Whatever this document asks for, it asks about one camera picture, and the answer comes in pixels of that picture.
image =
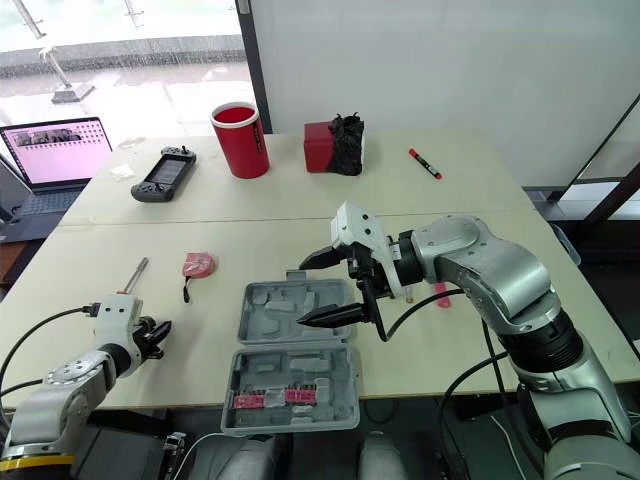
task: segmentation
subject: game controller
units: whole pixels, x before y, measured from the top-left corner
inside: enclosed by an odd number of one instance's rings
[[[131,187],[131,195],[139,202],[169,202],[196,162],[195,152],[184,145],[164,147],[160,160],[143,182]]]

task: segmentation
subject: red cup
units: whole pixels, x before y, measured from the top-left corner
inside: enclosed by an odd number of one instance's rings
[[[255,105],[246,102],[220,105],[211,113],[211,124],[236,177],[256,178],[269,170],[262,122]]]

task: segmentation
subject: white table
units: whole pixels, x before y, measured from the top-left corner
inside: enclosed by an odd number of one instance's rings
[[[364,170],[357,177],[309,174],[301,136],[267,135],[266,144],[271,168],[253,180],[231,175],[213,135],[147,139],[129,149],[115,147],[107,167],[86,187],[61,225],[331,218],[345,200],[374,215],[534,208],[496,152],[472,131],[371,133],[366,137]],[[144,179],[167,145],[186,145],[197,153],[188,183],[170,203],[137,202],[129,193],[131,186]],[[435,180],[409,157],[411,147],[444,178]],[[116,182],[109,170],[124,163],[136,175]]]
[[[614,381],[640,378],[640,364],[578,269],[533,210],[470,212],[494,234],[521,243],[550,271],[563,306],[589,338]],[[426,225],[440,215],[387,216],[387,233]],[[284,279],[311,251],[329,241],[327,219],[233,221],[180,224],[82,225],[56,229],[0,304],[0,357],[31,325],[61,310],[99,301],[121,288],[142,256],[150,257],[134,293],[143,313],[173,320],[163,344],[165,357],[148,361],[120,380],[106,407],[210,405],[223,402],[245,286]],[[219,258],[211,277],[190,285],[192,304],[182,300],[180,270],[186,252],[210,251]],[[346,278],[346,266],[313,272],[312,278]],[[415,287],[416,300],[431,293]],[[387,344],[369,324],[357,327],[352,344],[362,360],[363,397],[442,393],[463,370],[488,356],[480,320],[468,301],[452,297],[444,310],[431,305],[408,320]],[[409,305],[381,301],[387,328]],[[5,386],[43,376],[49,368],[90,349],[93,319],[81,315],[44,327],[19,350]],[[515,377],[504,368],[506,383]],[[491,369],[473,376],[460,392],[496,390]],[[15,406],[25,391],[6,397]]]

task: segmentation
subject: pink eraser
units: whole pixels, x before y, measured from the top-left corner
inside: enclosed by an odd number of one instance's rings
[[[442,282],[434,283],[433,289],[436,293],[446,292],[447,285]],[[436,305],[438,305],[440,308],[449,308],[451,306],[451,300],[449,299],[449,297],[442,297],[436,300]]]

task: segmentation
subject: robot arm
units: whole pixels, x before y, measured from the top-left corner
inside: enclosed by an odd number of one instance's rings
[[[156,325],[151,317],[139,316],[141,308],[142,301],[132,295],[109,295],[102,301],[95,349],[52,370],[16,410],[0,478],[69,475],[86,421],[116,378],[131,375],[149,358],[162,358],[158,344],[169,334],[171,322]]]
[[[348,203],[331,222],[331,233],[332,245],[300,268],[346,259],[363,303],[322,307],[300,323],[334,328],[373,322],[386,341],[377,298],[402,296],[404,286],[422,280],[454,283],[509,354],[529,430],[548,452],[545,477],[585,479],[595,469],[594,478],[640,478],[640,457],[626,445],[631,428],[615,387],[531,252],[464,215],[448,215],[393,241],[378,219]]]

